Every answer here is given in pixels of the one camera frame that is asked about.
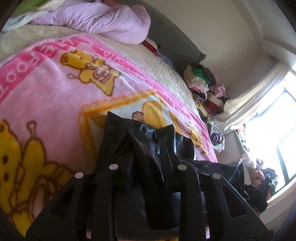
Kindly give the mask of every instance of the bright window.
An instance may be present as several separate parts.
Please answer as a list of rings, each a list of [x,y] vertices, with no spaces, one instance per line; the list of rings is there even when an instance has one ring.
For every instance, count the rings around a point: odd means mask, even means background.
[[[296,176],[296,76],[289,72],[262,101],[255,118],[246,123],[250,156],[278,175],[276,191]]]

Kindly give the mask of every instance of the green clothing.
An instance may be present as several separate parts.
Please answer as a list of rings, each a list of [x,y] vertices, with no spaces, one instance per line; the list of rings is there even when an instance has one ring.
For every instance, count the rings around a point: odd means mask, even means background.
[[[192,72],[198,76],[199,78],[203,79],[205,81],[206,84],[208,84],[208,86],[211,85],[211,82],[204,76],[204,74],[202,73],[202,71],[200,69],[198,69],[195,65],[192,66]]]
[[[14,10],[11,17],[17,17],[20,15],[23,15],[25,13],[29,13],[31,11],[34,11],[50,0],[24,0],[18,5],[18,7]]]

